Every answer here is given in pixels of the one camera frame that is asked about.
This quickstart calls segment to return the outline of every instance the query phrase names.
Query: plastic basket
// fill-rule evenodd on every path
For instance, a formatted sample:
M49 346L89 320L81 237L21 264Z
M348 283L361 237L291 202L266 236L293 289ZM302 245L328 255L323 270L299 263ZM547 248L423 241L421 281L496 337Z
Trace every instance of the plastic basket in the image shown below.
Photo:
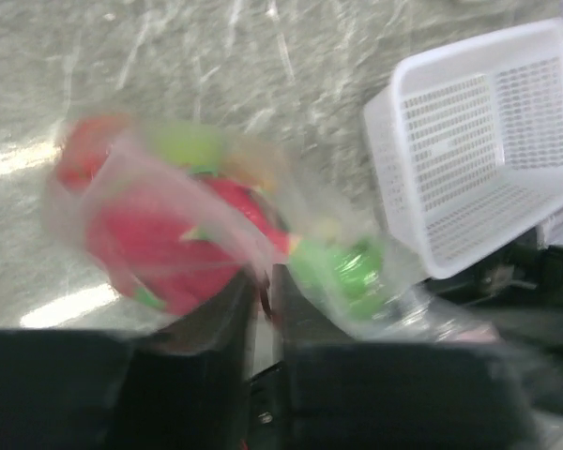
M451 277L563 206L563 21L411 56L364 118L389 231Z

